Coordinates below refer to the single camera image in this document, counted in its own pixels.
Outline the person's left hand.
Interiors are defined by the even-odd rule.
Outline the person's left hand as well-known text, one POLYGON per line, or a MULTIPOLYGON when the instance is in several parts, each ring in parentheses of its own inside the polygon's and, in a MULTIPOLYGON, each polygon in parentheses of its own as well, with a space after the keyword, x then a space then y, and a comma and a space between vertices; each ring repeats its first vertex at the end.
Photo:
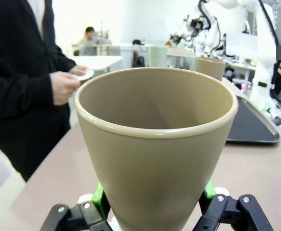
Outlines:
POLYGON ((77 76, 83 76, 86 74, 88 70, 88 67, 86 66, 81 66, 81 65, 76 65, 73 68, 69 70, 69 73, 77 76))

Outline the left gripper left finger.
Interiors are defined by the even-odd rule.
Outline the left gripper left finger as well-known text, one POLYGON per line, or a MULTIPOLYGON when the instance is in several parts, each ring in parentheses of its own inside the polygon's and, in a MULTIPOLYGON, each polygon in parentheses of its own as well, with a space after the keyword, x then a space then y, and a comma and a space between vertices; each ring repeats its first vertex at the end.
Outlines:
POLYGON ((107 222, 110 204, 101 183, 90 200, 70 208, 65 204, 54 205, 46 217, 41 231, 110 231, 107 222))

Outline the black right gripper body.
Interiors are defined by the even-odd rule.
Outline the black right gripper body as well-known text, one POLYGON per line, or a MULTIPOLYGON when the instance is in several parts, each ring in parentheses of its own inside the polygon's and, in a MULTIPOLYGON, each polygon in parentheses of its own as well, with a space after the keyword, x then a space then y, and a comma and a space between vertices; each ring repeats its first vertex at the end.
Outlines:
POLYGON ((180 41, 182 39, 185 39, 186 38, 186 35, 185 34, 178 34, 178 33, 174 33, 174 34, 171 34, 170 35, 170 38, 169 38, 169 41, 173 44, 179 44, 180 41))

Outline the person's right hand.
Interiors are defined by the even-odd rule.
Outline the person's right hand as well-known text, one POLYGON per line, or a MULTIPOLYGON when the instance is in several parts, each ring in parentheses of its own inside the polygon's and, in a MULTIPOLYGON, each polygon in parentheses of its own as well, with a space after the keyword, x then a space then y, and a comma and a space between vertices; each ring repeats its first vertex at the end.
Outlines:
POLYGON ((80 86, 79 80, 66 72, 51 73, 50 80, 53 91, 53 103, 55 106, 62 106, 68 103, 73 92, 80 86))

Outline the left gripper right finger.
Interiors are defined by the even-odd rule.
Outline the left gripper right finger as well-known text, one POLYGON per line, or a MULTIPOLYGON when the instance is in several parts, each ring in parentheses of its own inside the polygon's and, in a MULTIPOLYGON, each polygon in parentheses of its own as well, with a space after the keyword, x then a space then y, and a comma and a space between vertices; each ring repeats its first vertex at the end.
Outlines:
POLYGON ((237 200, 230 195, 218 193, 209 181, 200 199, 202 216, 193 230, 216 231, 220 224, 229 224, 235 231, 272 231, 267 216, 257 199, 251 194, 237 200))

